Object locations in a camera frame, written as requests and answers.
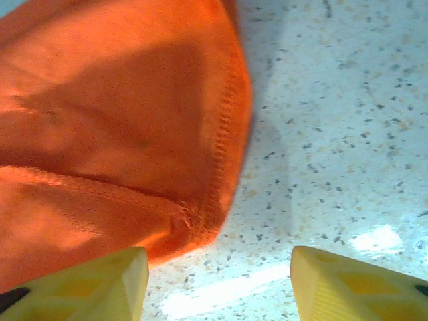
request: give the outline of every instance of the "orange fabric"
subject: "orange fabric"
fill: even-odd
[[[251,90],[233,2],[29,0],[0,19],[0,291],[217,236]]]

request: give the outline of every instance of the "floor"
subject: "floor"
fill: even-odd
[[[142,319],[297,321],[295,245],[426,279],[428,2],[238,3],[255,128],[235,204],[151,272]]]

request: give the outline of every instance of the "terrazzo floor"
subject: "terrazzo floor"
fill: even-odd
[[[238,3],[255,101],[234,206],[151,271],[142,319],[297,321],[295,245],[427,279],[428,2]]]

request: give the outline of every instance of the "speckled floor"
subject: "speckled floor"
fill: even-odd
[[[213,246],[151,272],[142,319],[297,321],[295,245],[428,278],[428,2],[239,11],[255,116],[235,204]]]

